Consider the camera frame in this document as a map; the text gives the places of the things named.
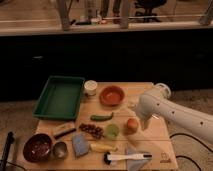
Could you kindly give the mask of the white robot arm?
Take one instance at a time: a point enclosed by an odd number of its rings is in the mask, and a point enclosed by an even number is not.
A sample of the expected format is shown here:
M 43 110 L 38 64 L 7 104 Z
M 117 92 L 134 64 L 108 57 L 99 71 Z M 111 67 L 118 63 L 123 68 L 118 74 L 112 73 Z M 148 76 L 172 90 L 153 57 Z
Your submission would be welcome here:
M 170 97 L 170 88 L 157 83 L 139 96 L 135 113 L 144 122 L 160 115 L 213 144 L 213 115 L 171 102 Z

